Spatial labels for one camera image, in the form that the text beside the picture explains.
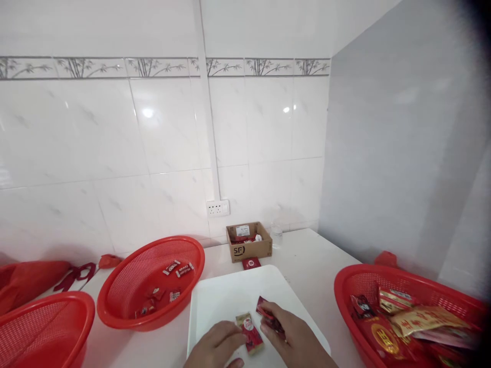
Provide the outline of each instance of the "small cardboard box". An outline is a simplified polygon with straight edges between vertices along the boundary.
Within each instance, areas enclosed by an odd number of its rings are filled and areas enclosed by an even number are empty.
[[[236,236],[252,236],[254,234],[259,234],[263,240],[245,244],[232,244],[232,239],[235,239]],[[227,226],[227,240],[230,246],[232,263],[251,257],[271,257],[273,254],[273,240],[260,222]]]

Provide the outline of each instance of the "red plastic basket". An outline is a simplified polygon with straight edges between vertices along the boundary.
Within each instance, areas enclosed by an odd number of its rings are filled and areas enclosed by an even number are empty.
[[[0,368],[80,368],[94,321],[90,295],[64,292],[0,317]]]
[[[348,266],[336,276],[334,294],[353,343],[369,368],[387,368],[387,366],[363,337],[351,317],[353,307],[350,296],[364,294],[371,304],[376,305],[379,286],[407,292],[415,296],[423,305],[442,306],[476,328],[486,317],[486,304],[434,281],[391,267],[366,264]],[[407,366],[423,368],[433,365],[419,362]]]
[[[175,272],[163,274],[174,260],[183,265],[191,262],[194,270],[181,278]],[[205,252],[197,240],[186,236],[156,240],[132,253],[109,275],[99,292],[97,313],[105,325],[115,329],[155,330],[172,321],[189,304],[204,267]],[[147,300],[146,291],[153,287],[166,289],[163,298],[156,301],[156,312],[135,318],[135,312]],[[177,288],[181,294],[171,303],[169,292]]]

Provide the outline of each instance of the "white countertop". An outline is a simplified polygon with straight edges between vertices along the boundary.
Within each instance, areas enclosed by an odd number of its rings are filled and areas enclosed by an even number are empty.
[[[205,249],[201,279],[242,271],[232,263],[227,244]],[[283,244],[262,265],[278,267],[302,304],[322,331],[339,368],[364,367],[334,297],[334,279],[344,267],[358,264],[355,258],[311,229],[283,234]],[[102,284],[112,270],[99,270],[82,291],[97,300]],[[83,368],[182,368],[186,361],[189,306],[171,323],[150,332],[115,330],[99,317],[87,340]]]

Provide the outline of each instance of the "white tray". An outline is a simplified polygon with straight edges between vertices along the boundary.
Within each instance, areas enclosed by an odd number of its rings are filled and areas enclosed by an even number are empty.
[[[235,322],[235,316],[249,312],[265,347],[249,357],[246,348],[242,346],[230,360],[241,357],[246,367],[284,367],[283,360],[259,329],[261,316],[256,312],[259,296],[270,302],[276,302],[280,307],[306,321],[324,349],[331,354],[326,338],[280,270],[275,266],[267,265],[202,280],[196,284],[191,296],[187,356],[215,323],[224,319]]]

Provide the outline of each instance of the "electrical outlet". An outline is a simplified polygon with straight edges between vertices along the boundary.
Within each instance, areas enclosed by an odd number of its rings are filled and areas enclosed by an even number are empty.
[[[230,204],[228,199],[206,202],[208,217],[228,216],[230,214]]]

